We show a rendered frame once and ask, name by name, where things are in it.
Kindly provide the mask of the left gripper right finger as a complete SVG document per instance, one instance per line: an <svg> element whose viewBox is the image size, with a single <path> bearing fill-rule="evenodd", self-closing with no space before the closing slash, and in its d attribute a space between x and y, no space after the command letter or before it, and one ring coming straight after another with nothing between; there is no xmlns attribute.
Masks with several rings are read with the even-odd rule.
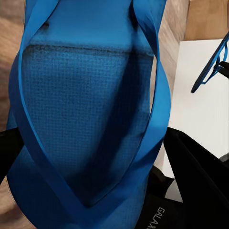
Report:
<svg viewBox="0 0 229 229"><path fill-rule="evenodd" d="M182 131L163 145L193 229L229 229L229 166Z"/></svg>

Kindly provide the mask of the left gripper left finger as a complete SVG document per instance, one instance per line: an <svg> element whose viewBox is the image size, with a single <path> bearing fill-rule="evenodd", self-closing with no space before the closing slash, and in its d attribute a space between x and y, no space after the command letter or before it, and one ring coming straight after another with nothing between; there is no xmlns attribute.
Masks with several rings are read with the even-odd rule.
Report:
<svg viewBox="0 0 229 229"><path fill-rule="evenodd" d="M18 127L0 132L0 184L24 145Z"/></svg>

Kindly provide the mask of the sandal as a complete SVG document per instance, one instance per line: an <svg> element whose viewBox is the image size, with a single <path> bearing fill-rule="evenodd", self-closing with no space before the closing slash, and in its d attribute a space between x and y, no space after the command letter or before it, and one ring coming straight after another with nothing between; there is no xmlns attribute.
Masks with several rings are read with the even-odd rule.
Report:
<svg viewBox="0 0 229 229"><path fill-rule="evenodd" d="M207 65L204 68L204 70L202 71L201 75L197 78L195 84L192 87L191 93L195 93L201 84L206 84L212 77L214 77L216 75L216 73L219 69L220 53L222 52L224 47L225 47L225 53L224 53L223 61L224 62L226 61L227 55L228 55L228 46L227 46L228 41L229 41L229 31L225 35L224 39L220 43L219 47L217 48L217 50L215 51L215 53L213 54L213 56L211 57L209 62L207 63ZM210 75L210 77L208 78L208 80L206 82L203 82L203 80L207 76L208 72L210 71L211 67L213 66L214 62L216 62L216 65L214 66L214 70L213 70L212 74Z"/></svg>
<svg viewBox="0 0 229 229"><path fill-rule="evenodd" d="M26 0L6 127L25 145L6 176L37 229L135 228L171 113L166 2Z"/></svg>

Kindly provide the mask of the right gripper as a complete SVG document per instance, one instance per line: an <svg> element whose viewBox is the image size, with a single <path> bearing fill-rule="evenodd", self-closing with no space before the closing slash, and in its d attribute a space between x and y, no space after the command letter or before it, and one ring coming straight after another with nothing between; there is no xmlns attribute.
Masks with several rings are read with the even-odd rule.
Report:
<svg viewBox="0 0 229 229"><path fill-rule="evenodd" d="M219 68L218 72L223 74L227 78L229 78L229 62L222 61L219 63L219 66L220 66L220 68Z"/></svg>

